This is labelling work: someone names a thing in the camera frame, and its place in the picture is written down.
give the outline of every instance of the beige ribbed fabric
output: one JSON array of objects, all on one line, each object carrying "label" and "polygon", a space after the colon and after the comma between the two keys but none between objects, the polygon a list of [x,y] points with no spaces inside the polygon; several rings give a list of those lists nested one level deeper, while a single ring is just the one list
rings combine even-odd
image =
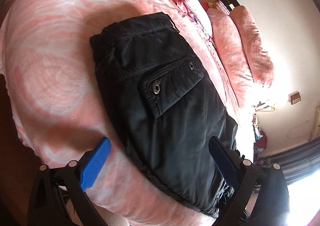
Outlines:
[{"label": "beige ribbed fabric", "polygon": [[[114,214],[100,206],[95,205],[94,203],[93,206],[100,214],[101,218],[108,224],[108,226],[129,226],[129,222],[126,218],[118,214]],[[78,224],[79,226],[83,226],[71,200],[67,202],[66,208],[72,222]]]}]

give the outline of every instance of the elastic waistband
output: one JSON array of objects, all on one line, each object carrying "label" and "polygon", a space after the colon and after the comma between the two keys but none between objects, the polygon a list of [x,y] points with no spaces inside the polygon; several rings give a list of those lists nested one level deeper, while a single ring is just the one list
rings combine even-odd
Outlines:
[{"label": "elastic waistband", "polygon": [[178,31],[170,16],[159,12],[115,22],[105,27],[101,34],[108,34],[108,36],[113,36],[113,38],[118,39],[125,36],[136,36],[173,27]]}]

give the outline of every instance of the bright window light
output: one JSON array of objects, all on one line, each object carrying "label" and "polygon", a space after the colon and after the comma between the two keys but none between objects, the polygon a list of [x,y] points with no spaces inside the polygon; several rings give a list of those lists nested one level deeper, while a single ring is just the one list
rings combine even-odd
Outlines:
[{"label": "bright window light", "polygon": [[320,209],[320,170],[288,186],[290,214],[288,226],[306,226]]}]

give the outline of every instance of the blue grip pad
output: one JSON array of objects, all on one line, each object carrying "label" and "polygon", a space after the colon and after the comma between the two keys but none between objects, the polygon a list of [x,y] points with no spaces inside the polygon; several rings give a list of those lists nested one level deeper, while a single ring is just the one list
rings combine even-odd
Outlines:
[{"label": "blue grip pad", "polygon": [[80,172],[80,187],[83,191],[93,186],[110,152],[111,142],[108,138],[103,138],[94,149],[91,159]]}]

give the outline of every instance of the silver grommet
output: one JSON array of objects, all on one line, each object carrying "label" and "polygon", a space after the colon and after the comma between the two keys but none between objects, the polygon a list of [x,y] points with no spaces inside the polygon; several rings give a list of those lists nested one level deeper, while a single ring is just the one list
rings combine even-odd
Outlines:
[{"label": "silver grommet", "polygon": [[245,166],[250,166],[250,165],[251,165],[251,161],[248,160],[248,159],[244,159],[244,160],[242,161],[242,163],[243,163]]},{"label": "silver grommet", "polygon": [[279,164],[273,164],[273,168],[279,170],[281,166]]},{"label": "silver grommet", "polygon": [[158,84],[158,82],[154,82],[153,84],[152,84],[152,90],[153,90],[153,93],[154,94],[159,94],[159,92],[160,92],[160,85]]},{"label": "silver grommet", "polygon": [[40,168],[39,168],[41,171],[44,171],[47,169],[47,166],[46,165],[41,165]]},{"label": "silver grommet", "polygon": [[78,162],[76,160],[72,160],[68,163],[68,166],[70,167],[75,167],[78,164]]},{"label": "silver grommet", "polygon": [[189,66],[189,68],[190,68],[191,70],[193,70],[193,69],[195,68],[195,66],[193,65],[192,62],[189,62],[189,63],[188,63],[188,66]]}]

